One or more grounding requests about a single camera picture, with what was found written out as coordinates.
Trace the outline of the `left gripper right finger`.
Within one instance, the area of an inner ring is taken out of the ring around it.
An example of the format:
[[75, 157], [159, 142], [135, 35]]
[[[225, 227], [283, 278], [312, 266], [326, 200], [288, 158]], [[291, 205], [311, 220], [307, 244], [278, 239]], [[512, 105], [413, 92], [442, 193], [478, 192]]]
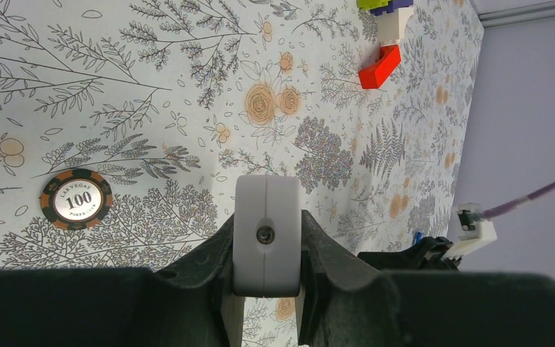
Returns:
[[555, 346], [555, 280], [531, 273], [377, 270], [302, 217], [298, 343]]

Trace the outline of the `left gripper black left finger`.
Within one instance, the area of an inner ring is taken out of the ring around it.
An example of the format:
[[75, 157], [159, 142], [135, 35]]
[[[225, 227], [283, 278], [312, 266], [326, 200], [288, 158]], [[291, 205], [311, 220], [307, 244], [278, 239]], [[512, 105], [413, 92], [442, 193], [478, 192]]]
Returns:
[[158, 271], [0, 270], [0, 346], [227, 346], [232, 229]]

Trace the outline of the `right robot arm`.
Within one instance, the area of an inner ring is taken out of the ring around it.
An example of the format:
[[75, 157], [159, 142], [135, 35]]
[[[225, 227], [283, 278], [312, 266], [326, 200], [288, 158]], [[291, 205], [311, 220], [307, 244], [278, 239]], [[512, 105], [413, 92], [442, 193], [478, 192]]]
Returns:
[[359, 252], [357, 258], [377, 270], [458, 270], [462, 257], [446, 256], [452, 246], [443, 236], [425, 236], [400, 252]]

